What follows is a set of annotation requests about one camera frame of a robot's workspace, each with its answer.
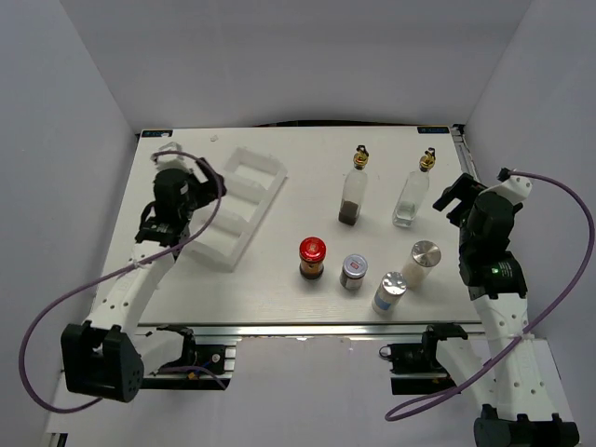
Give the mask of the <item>clear glass oil bottle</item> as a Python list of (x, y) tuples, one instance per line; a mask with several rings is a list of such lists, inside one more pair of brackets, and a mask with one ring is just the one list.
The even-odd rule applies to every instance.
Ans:
[(420, 158), (417, 170), (409, 173), (400, 192), (400, 197), (392, 214), (392, 223), (397, 227), (409, 227), (429, 189), (430, 171), (436, 163), (436, 149), (428, 147)]

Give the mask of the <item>steel lid white grain jar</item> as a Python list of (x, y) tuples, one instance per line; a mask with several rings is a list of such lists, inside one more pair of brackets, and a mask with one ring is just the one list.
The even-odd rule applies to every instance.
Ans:
[(409, 289), (419, 287), (440, 261), (441, 251), (436, 243), (429, 240), (414, 243), (400, 270), (407, 287)]

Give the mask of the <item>glass bottle dark sauce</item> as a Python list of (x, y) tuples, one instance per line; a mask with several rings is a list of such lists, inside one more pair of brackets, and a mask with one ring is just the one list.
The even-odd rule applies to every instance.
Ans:
[(369, 161), (365, 145), (358, 145), (353, 157), (353, 169), (345, 176), (338, 221), (353, 226), (359, 218), (368, 182), (365, 168)]

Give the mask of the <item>blue label sago jar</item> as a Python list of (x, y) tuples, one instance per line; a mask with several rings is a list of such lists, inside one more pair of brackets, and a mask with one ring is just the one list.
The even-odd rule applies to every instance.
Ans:
[(389, 313), (407, 290), (407, 283), (401, 272), (385, 273), (372, 298), (372, 309), (379, 315)]

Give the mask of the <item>grey lid spice jar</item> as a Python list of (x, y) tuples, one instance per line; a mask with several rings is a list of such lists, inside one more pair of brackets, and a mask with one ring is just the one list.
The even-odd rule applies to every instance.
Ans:
[(340, 274), (340, 284), (349, 291), (358, 290), (368, 271), (368, 262), (360, 254), (352, 253), (345, 257)]

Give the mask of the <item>red lid sauce jar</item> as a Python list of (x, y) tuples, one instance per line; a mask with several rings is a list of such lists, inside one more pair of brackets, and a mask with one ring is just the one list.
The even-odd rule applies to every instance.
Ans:
[(326, 244), (319, 237), (307, 237), (299, 245), (299, 271), (305, 279), (315, 280), (324, 272)]

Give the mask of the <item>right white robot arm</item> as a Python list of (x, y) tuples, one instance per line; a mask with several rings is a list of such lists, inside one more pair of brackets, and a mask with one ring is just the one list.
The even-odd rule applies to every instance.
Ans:
[(531, 182), (504, 174), (486, 187), (462, 174), (434, 203), (459, 230), (459, 272), (478, 313), (491, 357), (467, 390), (480, 408), (479, 446), (576, 446), (576, 423), (564, 420), (549, 398), (536, 362), (527, 318), (522, 267), (508, 250), (516, 213)]

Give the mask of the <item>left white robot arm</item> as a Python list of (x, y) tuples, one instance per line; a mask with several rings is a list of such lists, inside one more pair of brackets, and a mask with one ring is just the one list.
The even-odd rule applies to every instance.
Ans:
[(142, 211), (129, 259), (130, 271), (118, 275), (112, 289), (83, 323), (61, 334), (61, 353), (69, 391), (120, 402), (131, 401), (145, 375), (160, 369), (185, 372), (196, 363), (193, 332), (166, 325), (137, 336), (141, 315), (161, 279), (189, 240), (196, 210), (218, 203), (226, 194), (224, 178), (206, 161), (200, 181), (184, 168), (159, 171), (154, 199)]

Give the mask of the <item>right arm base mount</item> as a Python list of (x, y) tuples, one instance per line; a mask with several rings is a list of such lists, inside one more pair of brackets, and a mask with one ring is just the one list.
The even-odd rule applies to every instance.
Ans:
[(458, 324), (435, 323), (427, 326), (420, 342), (382, 346), (379, 357), (391, 364), (391, 392), (394, 396), (429, 395), (455, 387), (451, 375), (437, 361), (439, 342), (451, 338), (467, 340)]

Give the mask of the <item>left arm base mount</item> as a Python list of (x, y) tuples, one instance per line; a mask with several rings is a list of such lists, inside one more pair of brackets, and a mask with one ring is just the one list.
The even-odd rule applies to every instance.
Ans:
[(230, 384), (235, 348), (189, 327), (160, 326), (137, 334), (134, 345), (144, 367), (142, 389), (225, 390)]

